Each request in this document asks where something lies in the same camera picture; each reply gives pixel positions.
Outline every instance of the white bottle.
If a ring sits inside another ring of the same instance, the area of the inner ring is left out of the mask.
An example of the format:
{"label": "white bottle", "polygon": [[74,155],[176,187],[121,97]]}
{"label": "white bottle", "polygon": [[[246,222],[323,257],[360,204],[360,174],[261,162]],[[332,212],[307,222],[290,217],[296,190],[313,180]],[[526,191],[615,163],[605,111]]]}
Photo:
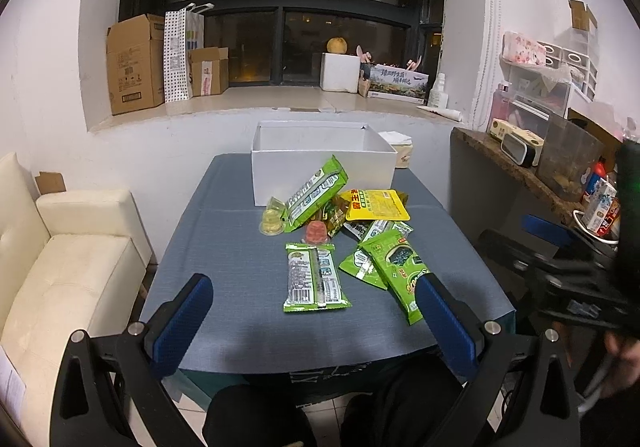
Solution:
{"label": "white bottle", "polygon": [[444,73],[439,73],[438,78],[436,78],[436,82],[429,93],[427,106],[440,107],[444,109],[445,107],[447,107],[448,100],[449,95],[444,92]]}

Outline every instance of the sofa armrest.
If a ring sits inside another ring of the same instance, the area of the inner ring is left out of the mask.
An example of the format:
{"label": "sofa armrest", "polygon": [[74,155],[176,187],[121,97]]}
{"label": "sofa armrest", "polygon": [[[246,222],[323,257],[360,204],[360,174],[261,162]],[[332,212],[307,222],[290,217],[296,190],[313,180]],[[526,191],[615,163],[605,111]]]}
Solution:
{"label": "sofa armrest", "polygon": [[151,247],[131,192],[124,189],[55,192],[38,198],[36,206],[51,236],[106,234],[130,237],[140,259],[148,265]]}

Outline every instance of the wooden counter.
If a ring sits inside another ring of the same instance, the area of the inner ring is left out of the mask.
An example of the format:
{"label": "wooden counter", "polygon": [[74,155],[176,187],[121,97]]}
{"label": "wooden counter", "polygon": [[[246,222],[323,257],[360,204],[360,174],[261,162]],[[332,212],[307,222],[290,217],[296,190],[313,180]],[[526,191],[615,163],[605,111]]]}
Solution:
{"label": "wooden counter", "polygon": [[536,176],[535,167],[524,168],[514,164],[501,151],[500,143],[485,132],[454,127],[451,132],[451,138],[463,141],[469,147],[486,156],[514,180],[529,189],[537,199],[548,205],[549,209],[559,218],[562,224],[568,227],[574,226],[574,210],[576,208],[584,210],[584,208],[579,203],[561,200]]}

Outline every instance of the blue gripper pad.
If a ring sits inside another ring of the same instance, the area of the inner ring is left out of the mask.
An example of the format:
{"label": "blue gripper pad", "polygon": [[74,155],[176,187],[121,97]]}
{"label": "blue gripper pad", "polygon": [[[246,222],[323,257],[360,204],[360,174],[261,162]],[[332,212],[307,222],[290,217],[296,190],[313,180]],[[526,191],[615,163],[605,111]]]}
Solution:
{"label": "blue gripper pad", "polygon": [[156,379],[168,377],[178,369],[212,302],[211,280],[195,273],[174,300],[162,303],[151,316],[145,351]]}
{"label": "blue gripper pad", "polygon": [[[449,303],[445,302],[444,297],[438,292],[434,286],[436,284],[440,291],[446,293],[445,297],[449,299]],[[478,370],[477,356],[482,350],[483,342],[477,344],[478,337],[474,340],[469,335],[450,307],[454,305],[457,307],[455,310],[460,310],[458,305],[463,303],[453,299],[433,273],[422,275],[418,279],[415,286],[415,302],[436,338],[449,369],[462,377],[473,378]],[[475,315],[471,310],[466,305],[464,307],[474,319]]]}
{"label": "blue gripper pad", "polygon": [[561,225],[556,225],[542,218],[526,214],[522,217],[522,229],[532,236],[539,237],[556,245],[558,248],[568,247],[574,240],[571,233]]}

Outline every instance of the black pants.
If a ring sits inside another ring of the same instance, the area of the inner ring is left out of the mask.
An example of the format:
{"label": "black pants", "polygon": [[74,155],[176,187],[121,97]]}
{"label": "black pants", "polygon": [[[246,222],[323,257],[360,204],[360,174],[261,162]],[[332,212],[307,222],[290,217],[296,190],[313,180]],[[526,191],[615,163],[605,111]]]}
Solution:
{"label": "black pants", "polygon": [[[353,398],[340,429],[342,447],[424,447],[462,387],[433,355],[416,357],[372,396]],[[215,447],[284,447],[316,440],[301,409],[271,390],[235,385],[212,400],[202,434]],[[484,434],[492,436],[487,425]]]}

